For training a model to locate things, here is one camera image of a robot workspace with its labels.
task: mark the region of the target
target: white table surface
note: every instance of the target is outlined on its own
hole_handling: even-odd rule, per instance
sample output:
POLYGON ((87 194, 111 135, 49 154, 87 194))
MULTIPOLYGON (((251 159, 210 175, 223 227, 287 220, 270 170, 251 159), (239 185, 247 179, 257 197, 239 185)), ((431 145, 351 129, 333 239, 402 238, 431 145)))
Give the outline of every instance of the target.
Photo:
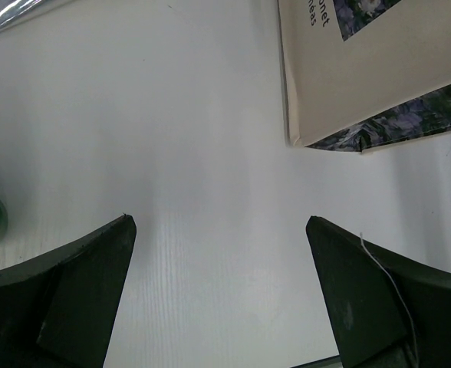
POLYGON ((0 34, 0 269, 138 226, 106 367, 337 354, 310 215, 451 271, 451 134, 287 147, 276 22, 275 0, 80 0, 0 34))

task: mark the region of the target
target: dark plastic part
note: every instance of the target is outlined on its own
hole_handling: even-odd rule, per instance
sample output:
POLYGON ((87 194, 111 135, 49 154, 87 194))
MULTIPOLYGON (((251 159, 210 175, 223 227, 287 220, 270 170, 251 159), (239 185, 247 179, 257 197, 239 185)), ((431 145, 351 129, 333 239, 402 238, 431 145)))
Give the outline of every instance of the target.
MULTIPOLYGON (((344 368, 413 367, 410 319, 360 238, 318 217, 307 233, 344 368)), ((410 310, 420 368, 451 367, 451 274, 364 244, 410 310)))
POLYGON ((125 215, 0 271, 0 368, 102 367, 136 233, 125 215))
POLYGON ((331 358, 326 358, 323 360, 317 360, 315 362, 302 364, 301 366, 295 366, 293 368, 338 368, 340 367, 341 359, 340 356, 333 356, 331 358))

